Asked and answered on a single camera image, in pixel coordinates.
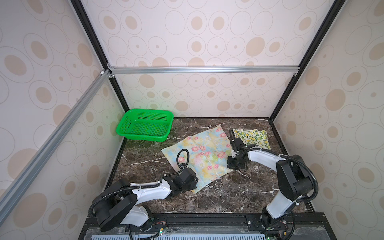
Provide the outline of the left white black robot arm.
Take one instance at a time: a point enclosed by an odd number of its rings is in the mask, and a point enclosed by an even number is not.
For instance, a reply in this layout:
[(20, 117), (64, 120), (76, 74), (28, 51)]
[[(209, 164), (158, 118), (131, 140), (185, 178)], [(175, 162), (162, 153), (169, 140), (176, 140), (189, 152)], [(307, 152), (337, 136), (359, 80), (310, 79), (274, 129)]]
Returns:
[(88, 210), (101, 232), (119, 225), (133, 225), (141, 231), (151, 228), (155, 218), (146, 206), (152, 200), (164, 200), (195, 190), (199, 179), (191, 168), (165, 175), (157, 182), (136, 184), (123, 178), (98, 195)]

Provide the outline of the pastel floral skirt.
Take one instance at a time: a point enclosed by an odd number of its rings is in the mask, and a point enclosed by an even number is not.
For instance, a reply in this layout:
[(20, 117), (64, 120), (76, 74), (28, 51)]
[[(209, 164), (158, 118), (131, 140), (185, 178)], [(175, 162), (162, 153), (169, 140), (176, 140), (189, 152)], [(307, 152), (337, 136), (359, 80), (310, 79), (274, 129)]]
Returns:
[(177, 157), (182, 149), (189, 151), (188, 167), (195, 171), (199, 179), (197, 188), (192, 191), (195, 194), (232, 171), (227, 167), (227, 158), (231, 155), (230, 140), (221, 126), (188, 136), (177, 144), (162, 149), (162, 153), (176, 171), (180, 169), (176, 159), (179, 163), (185, 163), (187, 160), (184, 152)]

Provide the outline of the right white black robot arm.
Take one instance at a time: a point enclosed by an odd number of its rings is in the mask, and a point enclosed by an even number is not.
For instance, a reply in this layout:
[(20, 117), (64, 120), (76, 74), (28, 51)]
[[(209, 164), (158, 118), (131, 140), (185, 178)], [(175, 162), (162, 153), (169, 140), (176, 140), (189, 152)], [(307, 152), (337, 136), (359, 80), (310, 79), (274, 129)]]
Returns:
[(300, 156), (277, 154), (255, 144), (246, 145), (240, 138), (231, 140), (230, 145), (229, 169), (244, 172), (248, 162), (255, 162), (277, 173), (279, 192), (263, 209), (265, 220), (279, 219), (300, 202), (311, 201), (318, 195), (319, 182)]

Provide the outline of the lemon print skirt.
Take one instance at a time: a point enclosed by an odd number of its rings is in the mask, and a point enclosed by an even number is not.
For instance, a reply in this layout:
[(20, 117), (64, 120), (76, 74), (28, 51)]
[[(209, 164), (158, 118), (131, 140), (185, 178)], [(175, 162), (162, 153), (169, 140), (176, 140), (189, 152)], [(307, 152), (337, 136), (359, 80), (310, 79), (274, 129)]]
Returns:
[(244, 144), (255, 144), (263, 149), (271, 150), (268, 134), (265, 130), (233, 129), (235, 137), (240, 138)]

